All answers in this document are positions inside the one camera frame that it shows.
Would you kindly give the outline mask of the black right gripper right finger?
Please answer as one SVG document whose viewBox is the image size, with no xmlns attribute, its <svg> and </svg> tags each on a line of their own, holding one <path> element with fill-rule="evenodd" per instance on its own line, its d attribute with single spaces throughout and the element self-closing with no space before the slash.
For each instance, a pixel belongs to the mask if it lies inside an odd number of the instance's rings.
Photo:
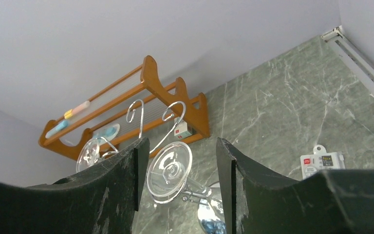
<svg viewBox="0 0 374 234">
<path fill-rule="evenodd" d="M 374 170 L 323 170 L 297 181 L 224 138 L 216 158 L 229 234 L 374 234 Z"/>
</svg>

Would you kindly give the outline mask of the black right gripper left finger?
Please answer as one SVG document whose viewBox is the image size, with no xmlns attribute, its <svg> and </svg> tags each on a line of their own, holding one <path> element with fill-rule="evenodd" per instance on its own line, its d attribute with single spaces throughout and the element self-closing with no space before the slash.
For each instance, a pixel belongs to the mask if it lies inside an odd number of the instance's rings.
<svg viewBox="0 0 374 234">
<path fill-rule="evenodd" d="M 0 234 L 130 234 L 149 155 L 142 137 L 53 184 L 0 183 Z"/>
</svg>

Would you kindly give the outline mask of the clear stemmed wine glass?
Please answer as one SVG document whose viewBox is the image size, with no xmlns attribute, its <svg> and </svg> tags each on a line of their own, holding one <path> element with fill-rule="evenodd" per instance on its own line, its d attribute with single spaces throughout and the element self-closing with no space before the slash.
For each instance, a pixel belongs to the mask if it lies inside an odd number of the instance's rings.
<svg viewBox="0 0 374 234">
<path fill-rule="evenodd" d="M 100 153 L 100 146 L 108 143 L 105 137 L 92 138 L 84 145 L 76 162 L 76 172 L 81 172 L 107 157 L 107 153 Z"/>
</svg>

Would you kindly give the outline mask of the clear tall flute glass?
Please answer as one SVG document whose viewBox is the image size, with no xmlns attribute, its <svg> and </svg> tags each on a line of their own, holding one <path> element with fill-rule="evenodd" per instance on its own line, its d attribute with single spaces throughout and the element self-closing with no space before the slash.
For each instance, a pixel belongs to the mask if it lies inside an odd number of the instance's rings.
<svg viewBox="0 0 374 234">
<path fill-rule="evenodd" d="M 221 186 L 218 181 L 206 186 L 190 177 L 191 148 L 177 141 L 162 148 L 150 164 L 146 183 L 156 204 L 168 204 L 180 198 L 197 204 L 197 220 L 206 234 L 227 232 Z"/>
</svg>

